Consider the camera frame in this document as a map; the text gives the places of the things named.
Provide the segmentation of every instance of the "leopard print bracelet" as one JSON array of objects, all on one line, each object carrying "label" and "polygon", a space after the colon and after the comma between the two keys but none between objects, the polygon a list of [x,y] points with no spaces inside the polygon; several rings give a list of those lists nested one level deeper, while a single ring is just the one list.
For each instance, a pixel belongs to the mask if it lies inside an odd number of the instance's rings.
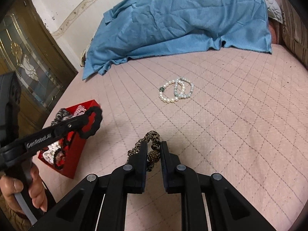
[{"label": "leopard print bracelet", "polygon": [[160,150],[160,145],[161,145],[161,141],[160,141],[160,136],[159,133],[157,133],[154,130],[151,130],[150,132],[148,132],[145,137],[143,137],[142,139],[139,139],[139,141],[135,144],[135,147],[132,150],[129,150],[127,152],[128,158],[127,158],[127,162],[129,161],[129,157],[133,154],[137,154],[140,151],[140,147],[141,147],[141,142],[142,141],[152,141],[152,151],[150,151],[147,154],[147,171],[150,172],[152,171],[154,164],[157,163],[161,156],[159,153]]}]

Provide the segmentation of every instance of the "pearl bracelet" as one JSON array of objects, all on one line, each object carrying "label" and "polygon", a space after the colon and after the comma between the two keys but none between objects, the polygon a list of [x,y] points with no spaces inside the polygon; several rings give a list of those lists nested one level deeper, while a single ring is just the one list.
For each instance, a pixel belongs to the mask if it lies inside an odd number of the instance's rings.
[{"label": "pearl bracelet", "polygon": [[[190,92],[188,94],[185,94],[185,85],[184,85],[184,82],[187,82],[190,84],[191,88],[190,88]],[[165,89],[174,84],[174,98],[168,98],[168,97],[164,97],[163,93],[165,91]],[[177,88],[178,88],[178,85],[181,86],[181,92],[178,93],[177,91]],[[166,84],[164,84],[162,87],[159,88],[159,97],[160,99],[163,101],[163,102],[166,102],[166,103],[174,103],[174,102],[177,102],[179,99],[185,99],[185,98],[189,98],[191,97],[192,93],[193,93],[193,88],[194,88],[194,85],[193,83],[184,78],[184,77],[179,77],[177,78],[176,80],[172,80],[172,81],[169,81],[169,82],[166,82]]]},{"label": "pearl bracelet", "polygon": [[[185,85],[184,85],[184,82],[187,82],[189,85],[190,85],[190,92],[188,94],[185,94]],[[178,84],[180,84],[182,86],[182,90],[180,93],[177,92],[177,87],[178,87]],[[177,80],[176,80],[176,83],[175,83],[175,86],[174,86],[174,95],[177,96],[179,99],[182,99],[182,98],[189,98],[191,97],[192,93],[193,93],[193,88],[194,88],[194,84],[184,78],[184,77],[179,77]]]},{"label": "pearl bracelet", "polygon": [[164,84],[162,87],[159,88],[159,98],[163,101],[163,102],[166,102],[166,103],[174,103],[174,102],[177,102],[179,100],[179,98],[177,96],[175,96],[174,98],[168,98],[168,97],[164,97],[163,95],[163,92],[165,91],[165,89],[171,85],[171,84],[175,84],[175,81],[172,80],[172,81],[169,81],[169,82],[166,82],[166,84]]}]

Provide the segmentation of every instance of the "fingernail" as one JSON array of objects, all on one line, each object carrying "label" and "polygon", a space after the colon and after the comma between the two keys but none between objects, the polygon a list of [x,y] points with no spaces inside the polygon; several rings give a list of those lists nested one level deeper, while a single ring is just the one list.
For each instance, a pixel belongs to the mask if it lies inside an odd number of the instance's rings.
[{"label": "fingernail", "polygon": [[23,190],[23,183],[20,180],[14,179],[13,184],[14,184],[14,188],[15,188],[16,193],[19,193]]}]

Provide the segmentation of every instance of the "white wall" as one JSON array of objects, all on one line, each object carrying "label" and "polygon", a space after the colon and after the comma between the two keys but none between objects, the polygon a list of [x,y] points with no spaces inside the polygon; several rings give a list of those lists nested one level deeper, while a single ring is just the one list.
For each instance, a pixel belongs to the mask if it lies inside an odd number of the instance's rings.
[{"label": "white wall", "polygon": [[103,13],[122,0],[32,0],[46,28],[80,71],[80,55],[90,43]]}]

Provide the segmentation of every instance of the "sparkly bead ball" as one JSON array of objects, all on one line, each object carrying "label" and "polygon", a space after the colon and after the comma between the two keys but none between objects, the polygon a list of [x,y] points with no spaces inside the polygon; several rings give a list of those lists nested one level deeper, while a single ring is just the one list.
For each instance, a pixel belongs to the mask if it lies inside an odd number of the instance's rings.
[{"label": "sparkly bead ball", "polygon": [[147,159],[149,160],[149,162],[151,163],[156,163],[159,161],[159,159],[161,158],[161,155],[159,154],[158,151],[150,151],[148,154],[147,154]]}]

